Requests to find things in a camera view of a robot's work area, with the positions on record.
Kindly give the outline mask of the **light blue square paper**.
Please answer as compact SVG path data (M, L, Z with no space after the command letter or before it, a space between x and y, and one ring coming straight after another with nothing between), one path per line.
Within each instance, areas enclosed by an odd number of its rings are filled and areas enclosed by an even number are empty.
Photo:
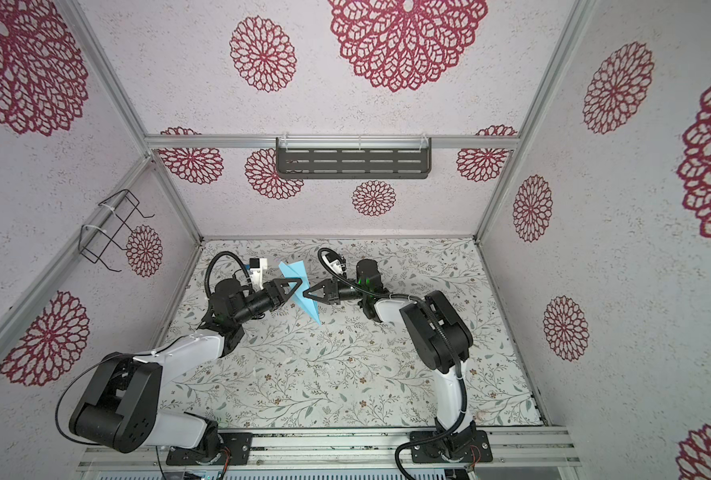
M279 264L281 274L285 278L299 278L302 280L300 288L294 294L294 301L307 316L310 316L317 324L321 324L318 304L309 298L304 293L311 287L309 275L305 262L297 261L291 264L281 262Z

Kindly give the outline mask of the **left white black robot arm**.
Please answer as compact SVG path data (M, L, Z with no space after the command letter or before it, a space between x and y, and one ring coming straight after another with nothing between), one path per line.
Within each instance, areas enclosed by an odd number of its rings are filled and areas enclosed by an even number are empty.
M232 353L244 338L245 323L284 306L302 285L301 278L276 278L249 292L237 279L220 281L196 331L157 350L103 359L69 420L71 434L121 453L170 446L189 451L197 462L213 460L223 444L217 422L161 410L162 390Z

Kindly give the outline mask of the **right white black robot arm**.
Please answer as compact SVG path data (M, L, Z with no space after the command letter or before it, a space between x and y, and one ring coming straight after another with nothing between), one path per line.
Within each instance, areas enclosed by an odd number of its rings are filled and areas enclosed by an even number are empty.
M475 442L475 420L467 397L467 360L473 333L445 293L433 290L423 297L393 293L385 287L377 261L363 259L355 278L347 276L347 262L330 248L318 252L321 266L330 274L304 292L306 299L335 305L355 301L365 317L385 324L403 323L415 352L433 371L435 381L435 434L413 442L413 449L435 444L441 454L457 459Z

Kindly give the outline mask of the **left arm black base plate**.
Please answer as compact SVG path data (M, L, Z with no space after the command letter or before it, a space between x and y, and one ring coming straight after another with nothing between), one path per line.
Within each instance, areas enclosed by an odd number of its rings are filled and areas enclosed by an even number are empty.
M254 436L251 433L221 432L218 440L205 440L195 449L173 447L167 466L245 466L249 463Z

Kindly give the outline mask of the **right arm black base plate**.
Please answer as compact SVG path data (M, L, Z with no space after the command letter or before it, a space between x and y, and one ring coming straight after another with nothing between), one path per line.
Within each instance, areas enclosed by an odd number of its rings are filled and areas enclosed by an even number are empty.
M493 450L485 431L469 428L442 440L413 446L411 460L417 464L491 463Z

